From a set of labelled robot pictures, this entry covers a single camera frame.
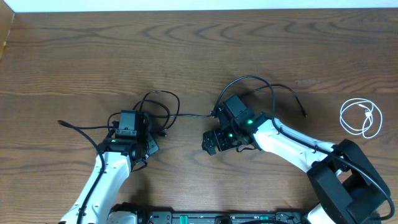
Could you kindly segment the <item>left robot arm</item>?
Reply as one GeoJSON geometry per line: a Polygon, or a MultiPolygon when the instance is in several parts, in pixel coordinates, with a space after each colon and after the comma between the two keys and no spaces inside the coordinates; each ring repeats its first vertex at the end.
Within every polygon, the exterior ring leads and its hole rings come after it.
{"type": "Polygon", "coordinates": [[[127,203],[114,204],[120,188],[135,171],[147,167],[147,159],[159,150],[151,135],[148,113],[122,110],[120,120],[109,127],[108,134],[95,143],[84,128],[60,120],[87,138],[96,150],[96,162],[79,197],[60,223],[144,223],[144,218],[127,203]]]}

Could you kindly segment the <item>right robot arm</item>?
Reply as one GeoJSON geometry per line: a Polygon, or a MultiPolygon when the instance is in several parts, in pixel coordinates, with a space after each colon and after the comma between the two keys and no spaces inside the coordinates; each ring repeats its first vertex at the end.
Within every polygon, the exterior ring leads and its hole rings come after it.
{"type": "Polygon", "coordinates": [[[391,192],[361,148],[349,139],[339,144],[320,141],[285,126],[267,114],[254,114],[233,95],[216,106],[220,128],[203,134],[209,155],[247,146],[273,153],[306,173],[319,203],[305,223],[380,223],[376,210],[392,203],[391,192]]]}

